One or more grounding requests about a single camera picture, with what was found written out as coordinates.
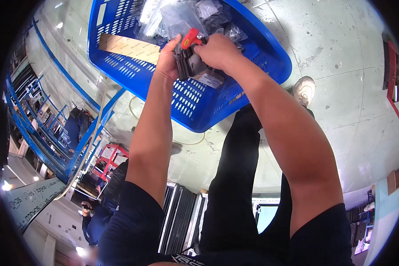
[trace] ceiling light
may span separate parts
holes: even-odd
[[[2,185],[2,189],[3,189],[4,191],[9,191],[9,190],[12,189],[12,186],[5,180],[5,184]]]
[[[85,255],[85,251],[84,251],[84,248],[82,248],[82,247],[80,247],[80,246],[78,246],[78,247],[76,247],[75,248],[75,250],[77,251],[77,253],[78,253],[78,255],[79,256],[84,256]]]

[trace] red handle tool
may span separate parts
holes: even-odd
[[[198,45],[202,44],[202,41],[198,39],[197,35],[199,33],[199,30],[196,28],[192,28],[189,30],[188,34],[183,38],[182,43],[181,43],[181,48],[182,49],[188,49],[191,44],[196,43]]]

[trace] hose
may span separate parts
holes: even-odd
[[[103,93],[102,103],[100,105],[99,115],[97,117],[96,126],[95,126],[94,131],[93,131],[93,136],[96,136],[97,129],[98,129],[99,125],[100,125],[100,121],[101,121],[100,118],[102,116],[102,111],[103,111],[103,108],[105,106],[106,92],[108,90],[108,80],[109,80],[109,77],[106,79],[105,91]],[[89,146],[87,147],[87,149],[85,149],[85,152],[90,151],[90,148],[93,145],[93,142],[95,140],[96,140],[96,138],[92,138],[90,140]],[[86,161],[86,159],[87,159],[87,156],[84,156],[84,158],[81,161],[80,165],[78,166],[77,172],[75,173],[75,175],[74,175],[73,179],[71,180],[71,182],[69,182],[67,184],[67,187],[65,188],[65,190],[61,194],[56,196],[53,200],[58,200],[58,199],[62,198],[68,192],[68,190],[71,188],[71,185],[74,183],[75,179],[77,178],[78,174],[80,173],[81,167],[84,165],[84,162]]]
[[[134,96],[133,98],[130,99],[130,101],[128,102],[128,110],[130,111],[130,113],[134,116],[135,119],[139,120],[139,118],[133,113],[133,110],[131,109],[131,103],[133,102],[134,99],[136,99],[137,96]],[[181,145],[188,145],[188,146],[194,146],[194,145],[198,145],[200,144],[202,141],[205,140],[205,132],[202,134],[202,138],[200,141],[195,142],[195,143],[183,143],[183,142],[179,142],[176,141],[175,139],[173,139],[174,142],[181,144]]]

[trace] printed logo on shirt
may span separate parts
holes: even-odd
[[[191,265],[191,266],[202,266],[202,265],[204,265],[204,263],[199,262],[197,260],[194,260],[193,258],[184,256],[184,255],[175,254],[174,256],[173,255],[170,255],[170,256],[177,263],[181,263],[181,264],[185,264],[185,265]]]

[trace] label sticker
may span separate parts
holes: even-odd
[[[206,85],[209,85],[212,88],[218,88],[220,85],[223,84],[223,82],[219,81],[217,78],[210,76],[207,73],[204,73],[200,79],[198,79],[199,82],[202,82]]]

